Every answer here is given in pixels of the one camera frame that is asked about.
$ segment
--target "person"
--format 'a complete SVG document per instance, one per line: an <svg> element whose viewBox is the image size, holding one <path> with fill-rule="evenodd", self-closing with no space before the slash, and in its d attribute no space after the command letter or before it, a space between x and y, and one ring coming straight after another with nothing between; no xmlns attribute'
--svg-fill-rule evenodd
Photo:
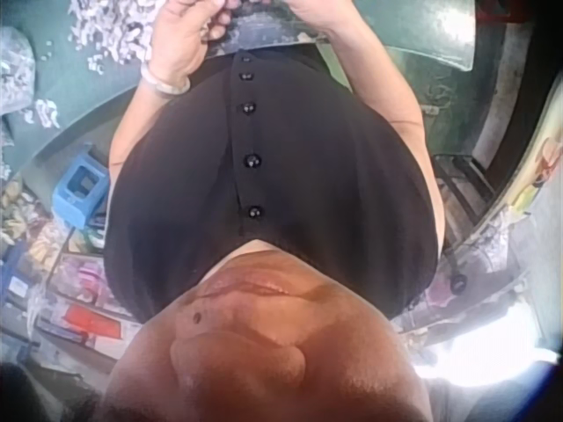
<svg viewBox="0 0 563 422"><path fill-rule="evenodd" d="M353 92L314 46L204 62L240 0L159 12L111 146L105 248L144 325L99 420L432 419L389 322L442 248L420 107L351 0L286 3Z"/></svg>

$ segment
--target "plastic bag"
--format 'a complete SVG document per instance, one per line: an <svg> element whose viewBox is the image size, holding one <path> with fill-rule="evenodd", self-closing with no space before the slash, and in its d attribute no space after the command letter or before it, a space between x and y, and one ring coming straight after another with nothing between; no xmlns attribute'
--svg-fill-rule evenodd
<svg viewBox="0 0 563 422"><path fill-rule="evenodd" d="M0 115L28 107L33 102L35 59L29 41L15 28L0 28Z"/></svg>
<svg viewBox="0 0 563 422"><path fill-rule="evenodd" d="M0 179L8 180L11 175L11 167L4 162L4 148L12 147L14 141L11 137L10 130L4 123L4 119L0 120Z"/></svg>

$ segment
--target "black shirt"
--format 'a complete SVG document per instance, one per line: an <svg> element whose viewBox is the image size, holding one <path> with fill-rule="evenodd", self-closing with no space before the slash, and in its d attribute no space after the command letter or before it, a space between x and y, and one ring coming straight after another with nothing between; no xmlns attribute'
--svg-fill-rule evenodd
<svg viewBox="0 0 563 422"><path fill-rule="evenodd" d="M207 62L134 148L113 191L108 282L144 322L253 239L386 316L431 282L425 179L391 125L299 54Z"/></svg>

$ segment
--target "table surface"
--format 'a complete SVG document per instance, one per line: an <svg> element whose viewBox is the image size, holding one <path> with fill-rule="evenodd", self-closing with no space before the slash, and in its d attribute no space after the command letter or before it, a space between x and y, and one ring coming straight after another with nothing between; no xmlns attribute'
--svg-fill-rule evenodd
<svg viewBox="0 0 563 422"><path fill-rule="evenodd" d="M356 4L386 46L433 57L453 68L472 69L474 0L356 0ZM104 75L88 70L87 58L97 52L93 46L76 51L75 44L68 41L76 18L67 13L68 2L63 0L4 0L2 8L3 25L18 28L30 40L36 59L52 53L47 61L37 60L35 99L54 101L60 124L59 129L44 128L37 115L34 124L26 123L21 113L4 116L16 144L4 149L4 161L14 175L67 128L135 87L140 62L120 65L108 58L104 61ZM213 46L210 53L228 54L239 48L315 42L322 38L283 5L267 8L248 4L234 19L227 39Z"/></svg>

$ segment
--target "bracelet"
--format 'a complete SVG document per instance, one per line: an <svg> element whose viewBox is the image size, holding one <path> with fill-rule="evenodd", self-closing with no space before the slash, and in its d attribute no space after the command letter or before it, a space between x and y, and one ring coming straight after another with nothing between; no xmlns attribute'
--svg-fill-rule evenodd
<svg viewBox="0 0 563 422"><path fill-rule="evenodd" d="M147 82L155 90L157 90L158 92L162 92L163 94L166 95L185 94L186 92L189 91L189 89L192 86L192 84L190 83L190 79L188 77L186 78L186 84L181 88L178 88L177 86L173 86L167 84L166 82L161 81L152 73L150 73L149 64L147 62L144 62L143 65L141 66L141 76L143 77L145 82Z"/></svg>

